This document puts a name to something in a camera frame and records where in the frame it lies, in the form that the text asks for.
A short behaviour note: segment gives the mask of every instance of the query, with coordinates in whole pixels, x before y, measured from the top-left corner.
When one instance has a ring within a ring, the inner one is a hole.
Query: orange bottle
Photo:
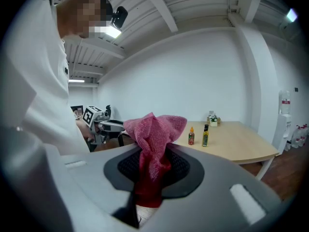
[[[190,133],[189,133],[189,145],[193,145],[194,144],[194,130],[193,127],[191,127],[190,129]]]

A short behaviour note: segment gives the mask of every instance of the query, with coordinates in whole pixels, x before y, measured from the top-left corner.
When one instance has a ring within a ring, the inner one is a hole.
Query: ceiling beam
[[[81,39],[79,36],[69,36],[66,37],[64,40],[67,43],[71,44],[76,44],[79,45],[81,42]],[[105,40],[102,40],[100,38],[88,38],[88,39],[83,39],[81,46],[89,47],[90,49],[95,49],[100,52],[104,52],[106,54],[112,55],[116,58],[125,58],[126,53],[124,49],[109,43]]]
[[[175,23],[175,20],[169,11],[169,8],[165,4],[164,0],[150,0],[154,6],[157,8],[157,10],[162,15],[163,19],[165,20],[166,24],[168,25],[171,32],[177,32],[178,28]]]
[[[69,72],[72,73],[74,67],[74,63],[69,64]],[[85,65],[85,64],[76,64],[75,65],[75,72],[83,72],[88,74],[95,74],[95,75],[104,75],[105,70],[104,68]]]
[[[97,83],[69,83],[69,87],[98,87]]]
[[[251,23],[261,0],[239,0],[240,15],[245,22]]]

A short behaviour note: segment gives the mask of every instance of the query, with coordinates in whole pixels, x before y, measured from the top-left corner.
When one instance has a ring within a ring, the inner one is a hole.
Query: wooden table
[[[221,122],[218,127],[209,126],[208,146],[202,146],[204,125],[206,122],[188,121],[180,138],[174,142],[229,159],[237,164],[262,162],[263,166],[256,178],[261,179],[271,165],[274,157],[279,154],[276,148],[265,141],[251,128],[242,123]],[[194,145],[188,144],[188,134],[193,127]]]

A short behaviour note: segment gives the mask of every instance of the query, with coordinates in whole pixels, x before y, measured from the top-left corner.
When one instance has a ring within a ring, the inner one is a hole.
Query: pink towel
[[[140,154],[140,180],[135,185],[137,204],[159,207],[161,204],[161,180],[170,170],[170,162],[164,155],[167,143],[177,140],[187,120],[180,116],[153,113],[143,118],[124,122],[124,128],[142,148]]]

